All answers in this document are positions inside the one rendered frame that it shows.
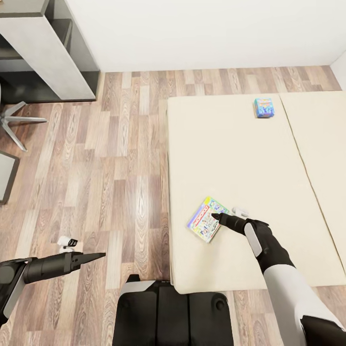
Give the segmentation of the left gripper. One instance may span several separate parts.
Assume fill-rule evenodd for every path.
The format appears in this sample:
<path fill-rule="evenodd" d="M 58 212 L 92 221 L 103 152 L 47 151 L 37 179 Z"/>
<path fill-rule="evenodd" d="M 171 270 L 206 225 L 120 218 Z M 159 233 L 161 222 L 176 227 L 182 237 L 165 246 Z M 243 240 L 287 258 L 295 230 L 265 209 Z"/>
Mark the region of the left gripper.
<path fill-rule="evenodd" d="M 79 270 L 81 264 L 104 257 L 106 253 L 84 254 L 82 252 L 66 252 L 45 257 L 41 266 L 42 279 L 50 279 Z"/>

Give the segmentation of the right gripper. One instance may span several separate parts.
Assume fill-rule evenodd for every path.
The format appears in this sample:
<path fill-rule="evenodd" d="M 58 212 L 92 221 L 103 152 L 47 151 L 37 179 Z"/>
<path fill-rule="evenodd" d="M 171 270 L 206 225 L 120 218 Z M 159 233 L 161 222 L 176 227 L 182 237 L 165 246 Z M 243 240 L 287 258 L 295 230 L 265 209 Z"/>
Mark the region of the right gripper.
<path fill-rule="evenodd" d="M 227 226 L 228 228 L 236 231 L 236 223 L 239 219 L 242 219 L 242 217 L 236 217 L 236 216 L 231 216 L 226 213 L 212 213 L 212 217 L 214 217 L 216 220 L 219 221 L 219 224 Z"/>

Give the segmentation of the board game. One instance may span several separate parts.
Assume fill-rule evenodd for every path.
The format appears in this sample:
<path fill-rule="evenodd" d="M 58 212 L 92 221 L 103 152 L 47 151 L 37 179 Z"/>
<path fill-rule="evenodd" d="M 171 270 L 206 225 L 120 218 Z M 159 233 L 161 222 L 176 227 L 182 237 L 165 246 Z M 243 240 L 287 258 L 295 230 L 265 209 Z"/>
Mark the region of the board game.
<path fill-rule="evenodd" d="M 221 224 L 214 217 L 212 213 L 229 213 L 229 210 L 218 203 L 215 199 L 207 196 L 203 203 L 200 205 L 197 212 L 190 219 L 187 227 L 195 232 L 205 242 L 209 243 Z"/>
<path fill-rule="evenodd" d="M 257 117 L 273 117 L 275 115 L 272 99 L 258 98 L 254 100 Z"/>

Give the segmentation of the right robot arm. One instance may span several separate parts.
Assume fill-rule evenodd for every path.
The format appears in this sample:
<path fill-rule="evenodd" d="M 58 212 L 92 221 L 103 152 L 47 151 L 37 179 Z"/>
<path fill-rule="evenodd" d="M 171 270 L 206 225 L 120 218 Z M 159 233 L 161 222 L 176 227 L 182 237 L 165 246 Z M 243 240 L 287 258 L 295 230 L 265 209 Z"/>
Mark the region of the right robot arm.
<path fill-rule="evenodd" d="M 236 206 L 232 214 L 212 213 L 219 224 L 243 234 L 265 279 L 284 346 L 346 346 L 346 330 L 316 296 L 269 224 L 249 219 Z"/>

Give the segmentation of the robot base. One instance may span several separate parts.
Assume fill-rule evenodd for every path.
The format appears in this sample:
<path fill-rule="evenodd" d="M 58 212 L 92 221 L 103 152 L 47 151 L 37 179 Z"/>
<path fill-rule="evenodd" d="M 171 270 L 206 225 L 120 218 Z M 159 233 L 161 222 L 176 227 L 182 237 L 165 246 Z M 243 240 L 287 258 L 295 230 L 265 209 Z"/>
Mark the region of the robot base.
<path fill-rule="evenodd" d="M 120 290 L 112 346 L 234 346 L 226 291 L 179 294 L 131 274 Z"/>

